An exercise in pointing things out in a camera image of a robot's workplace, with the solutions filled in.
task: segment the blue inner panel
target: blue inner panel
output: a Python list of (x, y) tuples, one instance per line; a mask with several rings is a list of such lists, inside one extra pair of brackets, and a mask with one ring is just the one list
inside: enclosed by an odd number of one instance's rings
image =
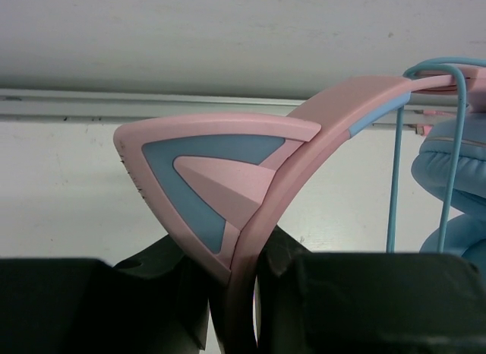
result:
[(410, 95), (410, 92), (405, 93), (402, 96), (388, 101), (374, 111), (368, 113), (365, 117), (363, 117), (361, 120), (359, 120), (349, 128), (349, 134), (351, 135), (351, 137), (355, 136), (361, 130), (367, 128), (373, 122), (377, 121), (380, 117), (385, 116), (388, 112), (406, 105), (410, 100)]
[(174, 169), (178, 156), (205, 156), (260, 164), (285, 138), (263, 135), (207, 135), (155, 141), (143, 145), (157, 181), (196, 236), (213, 252), (221, 250), (225, 220), (204, 202)]

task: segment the ceiling rail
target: ceiling rail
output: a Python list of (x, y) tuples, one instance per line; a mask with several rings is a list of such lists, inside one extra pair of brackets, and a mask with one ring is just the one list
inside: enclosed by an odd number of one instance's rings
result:
[[(287, 115), (303, 100), (182, 96), (139, 93), (95, 93), (0, 89), (0, 121), (125, 123), (169, 115), (212, 112), (258, 112)], [(433, 103), (406, 106), (404, 123), (420, 130), (456, 112)], [(375, 128), (395, 128), (396, 112), (377, 120)]]

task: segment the blue wire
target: blue wire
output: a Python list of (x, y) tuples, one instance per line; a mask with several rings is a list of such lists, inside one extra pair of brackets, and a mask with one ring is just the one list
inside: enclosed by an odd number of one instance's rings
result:
[(400, 151), (402, 146), (403, 112), (400, 107), (396, 114), (395, 152), (393, 154), (392, 192), (390, 195), (390, 209), (388, 211), (387, 253), (395, 251), (396, 205), (398, 203), (398, 177), (400, 167)]
[(426, 64), (456, 64), (456, 65), (461, 64), (461, 65), (472, 65), (477, 67), (486, 67), (486, 60), (477, 59), (477, 58), (464, 58), (460, 56), (449, 56), (449, 57), (432, 58), (432, 59), (424, 60), (423, 62), (418, 63), (416, 66), (426, 65)]
[[(462, 130), (464, 127), (465, 110), (467, 107), (467, 88), (465, 84), (464, 74), (462, 74), (462, 72), (457, 67), (441, 64), (443, 62), (486, 66), (486, 61), (481, 59), (436, 58), (419, 63), (415, 67), (408, 69), (403, 75), (404, 77), (410, 77), (413, 79), (415, 78), (415, 74), (419, 71), (443, 71), (445, 73), (451, 74), (456, 79), (457, 83), (459, 106), (456, 117), (456, 130), (453, 140), (453, 152), (451, 154), (451, 166), (447, 179), (446, 193), (442, 204), (442, 214), (440, 215), (439, 242), (437, 244), (437, 250), (439, 252), (443, 252), (443, 247), (446, 239), (447, 220), (449, 219), (450, 203), (453, 195), (454, 180), (456, 177), (457, 163), (459, 160), (459, 152), (462, 141)], [(395, 155), (393, 157), (392, 191), (390, 195), (390, 210), (388, 215), (387, 252), (393, 252), (395, 248), (396, 205), (398, 201), (399, 155), (402, 142), (403, 112), (404, 108), (402, 107), (398, 110), (396, 117)]]

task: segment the cat ear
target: cat ear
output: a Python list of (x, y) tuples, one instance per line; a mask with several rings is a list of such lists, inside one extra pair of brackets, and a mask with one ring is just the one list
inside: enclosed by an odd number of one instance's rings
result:
[(114, 142), (170, 236), (224, 283), (239, 233), (275, 172), (320, 128), (274, 115), (183, 115), (123, 125)]

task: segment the blue ear cushion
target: blue ear cushion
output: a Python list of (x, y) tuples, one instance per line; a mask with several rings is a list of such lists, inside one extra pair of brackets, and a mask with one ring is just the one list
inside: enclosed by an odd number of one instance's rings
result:
[[(412, 175), (439, 199), (447, 184), (456, 120), (435, 125), (412, 164)], [(451, 205), (486, 221), (486, 115), (466, 116)]]
[[(425, 240), (421, 253), (437, 252), (439, 230)], [(444, 252), (463, 257), (486, 273), (486, 222), (461, 215), (448, 222)]]
[[(486, 240), (486, 222), (468, 215), (460, 215), (447, 223), (444, 251), (462, 257), (469, 248), (481, 240)], [(439, 230), (437, 229), (425, 240), (420, 252), (437, 252), (438, 242)]]

